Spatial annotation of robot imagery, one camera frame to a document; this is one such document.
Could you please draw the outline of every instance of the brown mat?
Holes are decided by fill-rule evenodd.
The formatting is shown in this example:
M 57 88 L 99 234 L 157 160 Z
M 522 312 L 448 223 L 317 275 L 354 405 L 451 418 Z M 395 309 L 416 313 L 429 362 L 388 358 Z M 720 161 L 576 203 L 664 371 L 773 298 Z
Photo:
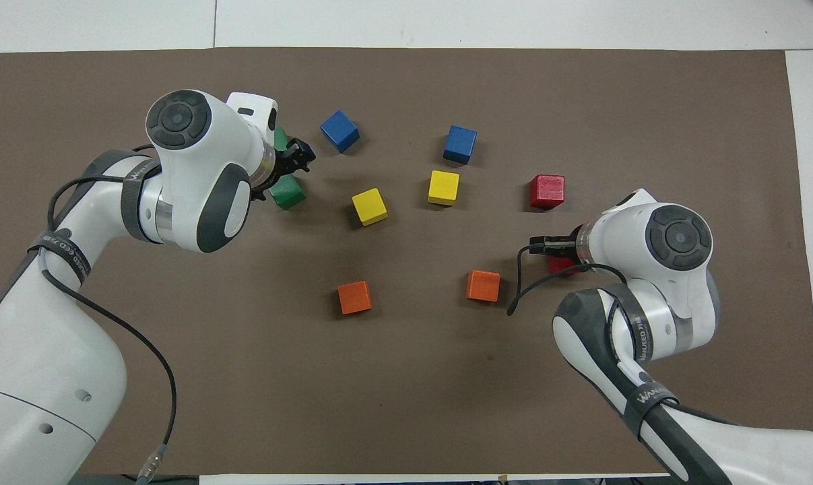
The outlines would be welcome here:
M 42 230 L 53 190 L 107 148 L 146 142 L 166 92 L 280 102 L 319 158 L 308 199 L 255 203 L 244 232 L 196 255 L 118 240 L 85 294 L 126 317 L 178 377 L 165 473 L 660 472 L 561 357 L 549 325 L 589 274 L 505 305 L 465 299 L 533 234 L 564 234 L 632 189 L 700 212 L 715 236 L 717 337 L 650 366 L 684 404 L 749 426 L 813 430 L 813 316 L 781 52 L 231 48 L 0 55 L 0 288 Z M 348 151 L 319 130 L 342 108 Z M 452 123 L 479 132 L 468 166 L 441 160 Z M 432 169 L 461 174 L 447 209 Z M 529 208 L 539 172 L 567 201 Z M 378 187 L 363 228 L 350 196 Z M 525 279 L 546 272 L 527 258 Z M 375 307 L 339 315 L 336 286 Z M 166 424 L 156 360 L 105 322 L 129 367 L 122 408 L 84 472 L 134 472 Z

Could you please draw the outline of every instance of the metal connector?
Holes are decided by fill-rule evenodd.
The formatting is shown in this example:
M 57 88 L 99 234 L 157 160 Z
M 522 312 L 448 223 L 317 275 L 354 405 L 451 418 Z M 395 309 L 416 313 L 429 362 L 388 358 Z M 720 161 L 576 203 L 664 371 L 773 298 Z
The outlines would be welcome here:
M 534 236 L 529 237 L 530 255 L 555 255 L 576 245 L 570 236 Z
M 154 478 L 154 474 L 158 472 L 158 467 L 160 466 L 160 462 L 164 461 L 164 453 L 166 453 L 166 445 L 160 445 L 158 448 L 152 453 L 148 455 L 148 460 L 145 461 L 142 468 L 139 469 L 139 473 L 137 474 L 137 482 L 139 483 L 139 479 L 145 479 L 145 483 L 151 482 Z

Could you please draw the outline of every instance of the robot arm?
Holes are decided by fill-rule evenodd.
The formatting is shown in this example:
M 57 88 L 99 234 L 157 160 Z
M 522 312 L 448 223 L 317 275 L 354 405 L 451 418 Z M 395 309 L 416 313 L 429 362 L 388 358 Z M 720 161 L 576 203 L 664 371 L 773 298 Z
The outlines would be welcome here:
M 274 150 L 276 114 L 263 96 L 233 93 L 224 104 L 173 92 L 145 120 L 160 162 L 111 150 L 89 165 L 83 176 L 99 181 L 77 186 L 0 297 L 0 482 L 67 483 L 125 391 L 116 344 L 42 271 L 76 292 L 107 243 L 128 234 L 220 249 L 242 229 L 250 200 L 314 158 L 298 140 Z
M 576 234 L 584 262 L 628 277 L 569 294 L 553 319 L 565 359 L 682 483 L 813 483 L 813 432 L 754 429 L 678 405 L 641 365 L 703 345 L 717 328 L 705 267 L 711 231 L 698 214 L 639 190 Z

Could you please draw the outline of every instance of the table surface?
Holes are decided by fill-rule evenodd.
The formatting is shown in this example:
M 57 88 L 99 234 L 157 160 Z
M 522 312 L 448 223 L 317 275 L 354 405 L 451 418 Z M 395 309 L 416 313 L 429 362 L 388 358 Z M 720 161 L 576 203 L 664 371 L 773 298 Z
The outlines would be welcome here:
M 163 472 L 656 472 L 622 421 L 567 370 L 548 326 L 570 291 L 611 279 L 591 273 L 542 286 L 512 317 L 502 303 L 511 301 L 515 252 L 529 236 L 567 234 L 637 187 L 696 208 L 719 240 L 710 270 L 720 332 L 649 372 L 693 408 L 748 426 L 813 430 L 812 295 L 779 51 L 0 55 L 0 287 L 42 219 L 31 208 L 104 149 L 104 133 L 119 146 L 139 144 L 139 114 L 174 89 L 176 73 L 223 98 L 258 86 L 266 65 L 289 73 L 265 83 L 280 102 L 278 123 L 317 153 L 310 174 L 296 175 L 307 201 L 288 212 L 253 206 L 242 236 L 212 255 L 116 240 L 86 282 L 89 298 L 158 343 L 181 383 Z M 493 76 L 483 75 L 487 65 Z M 362 130 L 345 154 L 318 128 L 341 107 Z M 45 125 L 46 113 L 65 122 Z M 479 133 L 467 166 L 440 160 L 450 123 Z M 10 190 L 17 183 L 8 174 L 28 179 L 34 166 L 50 171 L 23 193 Z M 450 208 L 427 203 L 428 176 L 439 169 L 461 178 Z M 566 176 L 564 205 L 527 205 L 524 187 L 540 172 Z M 350 196 L 371 187 L 389 217 L 361 227 Z M 797 268 L 780 282 L 759 263 L 774 254 Z M 498 304 L 464 298 L 475 268 L 502 274 Z M 546 273 L 544 258 L 524 258 L 526 282 Z M 356 280 L 370 283 L 375 309 L 342 316 L 333 289 Z M 775 359 L 788 321 L 793 351 Z M 166 404 L 157 399 L 160 375 L 147 372 L 152 357 L 106 327 L 125 356 L 129 389 L 85 472 L 133 469 L 135 444 L 159 438 L 162 415 L 147 412 L 151 400 Z M 729 366 L 736 371 L 726 374 Z
M 278 20 L 284 18 L 300 22 Z M 357 0 L 136 0 L 73 8 L 60 0 L 0 1 L 0 52 L 212 46 L 786 50 L 813 297 L 813 0 L 651 1 L 637 6 L 551 1 L 504 7 L 489 1 L 443 6 L 384 1 L 372 9 Z

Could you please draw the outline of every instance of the wooden block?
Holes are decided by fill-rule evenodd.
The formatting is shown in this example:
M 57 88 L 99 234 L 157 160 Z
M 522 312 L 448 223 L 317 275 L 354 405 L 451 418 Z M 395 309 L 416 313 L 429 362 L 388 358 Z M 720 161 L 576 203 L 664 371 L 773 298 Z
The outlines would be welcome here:
M 452 162 L 469 163 L 471 151 L 475 147 L 475 139 L 478 132 L 473 129 L 463 128 L 455 124 L 449 129 L 449 138 L 445 142 L 443 158 Z
M 278 181 L 268 189 L 274 203 L 284 211 L 289 209 L 296 203 L 307 199 L 304 191 L 301 190 L 301 185 L 292 174 L 287 174 L 278 179 Z
M 358 127 L 341 110 L 335 111 L 319 128 L 341 153 L 359 139 Z
M 434 170 L 430 173 L 430 191 L 427 193 L 427 202 L 455 205 L 458 185 L 459 174 Z
M 529 205 L 552 209 L 562 202 L 565 202 L 565 177 L 535 175 L 529 184 Z
M 465 295 L 470 300 L 497 301 L 499 300 L 499 282 L 502 276 L 499 273 L 474 269 L 469 272 L 469 280 L 465 285 Z
M 548 255 L 547 258 L 550 273 L 559 273 L 561 270 L 564 270 L 567 267 L 577 266 L 579 264 L 579 261 L 567 257 L 554 257 L 553 255 Z M 570 272 L 569 274 L 582 272 L 583 272 L 582 269 L 578 269 L 576 271 Z
M 353 205 L 355 206 L 355 212 L 358 212 L 361 225 L 378 223 L 388 217 L 388 211 L 382 202 L 382 195 L 379 194 L 379 189 L 376 187 L 354 195 Z
M 373 307 L 367 282 L 354 282 L 338 286 L 337 295 L 341 299 L 341 311 L 344 315 L 370 310 Z
M 289 140 L 289 137 L 286 136 L 286 132 L 280 128 L 280 126 L 274 129 L 274 150 L 279 152 L 286 150 L 286 144 Z

